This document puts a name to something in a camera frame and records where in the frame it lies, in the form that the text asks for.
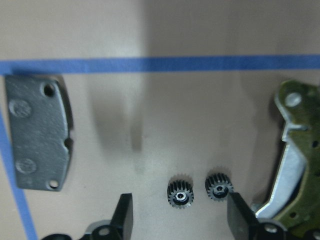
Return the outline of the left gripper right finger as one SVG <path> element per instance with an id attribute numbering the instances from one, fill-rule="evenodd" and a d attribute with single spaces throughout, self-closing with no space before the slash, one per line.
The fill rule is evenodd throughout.
<path id="1" fill-rule="evenodd" d="M 255 240 L 259 221 L 238 192 L 227 196 L 227 223 L 235 240 Z"/>

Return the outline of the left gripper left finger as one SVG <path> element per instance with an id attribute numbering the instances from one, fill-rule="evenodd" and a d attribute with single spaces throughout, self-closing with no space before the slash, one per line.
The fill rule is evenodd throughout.
<path id="1" fill-rule="evenodd" d="M 131 193 L 121 194 L 110 222 L 111 232 L 117 240 L 130 240 L 133 224 L 133 196 Z"/>

